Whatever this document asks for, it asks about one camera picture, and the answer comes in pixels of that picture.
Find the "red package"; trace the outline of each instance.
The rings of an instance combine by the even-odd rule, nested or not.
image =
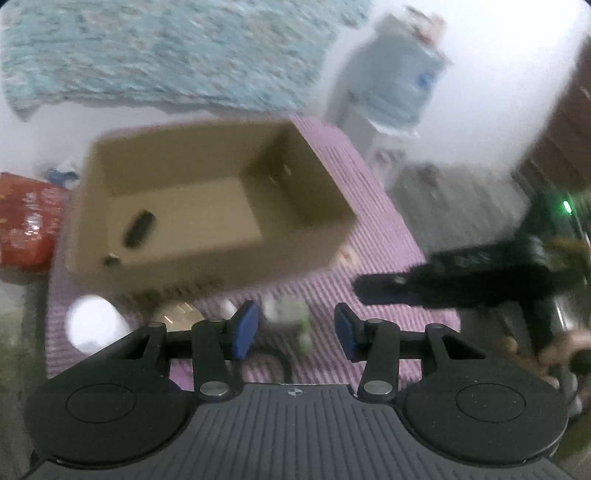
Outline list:
[[[68,198],[51,183],[0,174],[0,267],[49,269]]]

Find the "metal pivot screw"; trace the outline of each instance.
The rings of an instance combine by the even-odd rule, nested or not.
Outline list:
[[[363,389],[370,395],[388,395],[394,388],[383,380],[371,380],[363,385]]]
[[[230,391],[230,387],[224,382],[205,382],[203,385],[201,385],[199,391],[208,397],[219,398],[228,393]]]

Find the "blue gripper pad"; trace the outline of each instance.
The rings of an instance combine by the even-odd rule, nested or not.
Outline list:
[[[258,320],[261,314],[259,307],[253,301],[246,301],[233,315],[232,355],[235,360],[244,360],[248,349],[258,330]]]
[[[335,332],[347,360],[356,361],[357,342],[355,341],[355,321],[360,322],[357,315],[344,303],[335,308]]]

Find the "purple mat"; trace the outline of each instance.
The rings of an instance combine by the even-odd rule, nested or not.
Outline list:
[[[207,315],[219,314],[221,299],[235,304],[251,299],[260,302],[265,293],[289,294],[305,299],[312,312],[312,352],[307,356],[297,353],[296,339],[289,333],[263,330],[257,342],[280,348],[294,367],[294,381],[304,384],[349,383],[357,386],[363,364],[351,364],[345,359],[333,330],[333,311],[338,302],[347,302],[362,319],[393,320],[404,330],[422,331],[428,323],[444,323],[459,328],[455,312],[429,312],[408,306],[366,307],[357,301],[351,281],[361,273],[406,270],[421,262],[419,251],[400,214],[367,169],[363,159],[349,139],[337,128],[308,118],[293,118],[294,123],[316,150],[326,168],[347,197],[358,216],[358,224],[349,240],[349,250],[358,257],[356,266],[340,264],[330,271],[311,273],[267,286],[247,288],[200,299],[195,305]],[[66,339],[64,321],[71,303],[84,291],[70,278],[64,266],[64,243],[59,242],[50,278],[46,354],[49,378],[78,363],[85,355],[72,347]],[[138,315],[127,316],[132,328],[144,321]],[[243,366],[247,381],[280,380],[278,365],[272,359],[254,356]],[[173,362],[170,377],[182,388],[192,389],[190,364]],[[401,386],[420,378],[416,361],[402,362]]]

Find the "open cardboard box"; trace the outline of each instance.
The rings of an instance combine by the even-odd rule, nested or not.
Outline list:
[[[143,210],[137,249],[123,238]],[[67,267],[105,296],[209,292],[327,267],[355,215],[289,121],[171,125],[96,141],[77,190]],[[120,265],[106,266],[114,254]]]

